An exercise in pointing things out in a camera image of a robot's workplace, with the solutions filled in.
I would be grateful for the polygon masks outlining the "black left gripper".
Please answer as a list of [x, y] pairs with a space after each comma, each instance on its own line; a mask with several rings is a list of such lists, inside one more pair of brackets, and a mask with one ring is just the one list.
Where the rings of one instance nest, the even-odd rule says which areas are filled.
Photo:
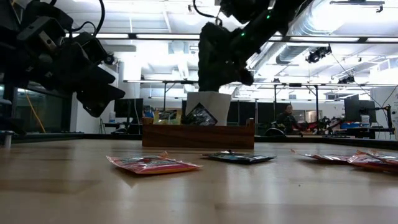
[[106, 51], [99, 40], [87, 32], [65, 37], [64, 32], [37, 32], [30, 37], [30, 80], [49, 90], [77, 91], [77, 100], [95, 118], [110, 101], [125, 92], [111, 86], [116, 72], [101, 62]]

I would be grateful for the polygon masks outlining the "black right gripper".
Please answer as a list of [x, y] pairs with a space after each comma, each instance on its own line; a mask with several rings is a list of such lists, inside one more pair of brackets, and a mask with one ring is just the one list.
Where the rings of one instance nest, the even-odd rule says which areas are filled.
[[231, 63], [233, 67], [224, 67], [220, 71], [219, 86], [232, 82], [241, 82], [251, 86], [254, 77], [246, 69], [246, 61], [239, 58], [234, 39], [241, 29], [230, 32], [223, 26], [206, 23], [200, 32], [200, 70], [209, 70], [217, 63]]

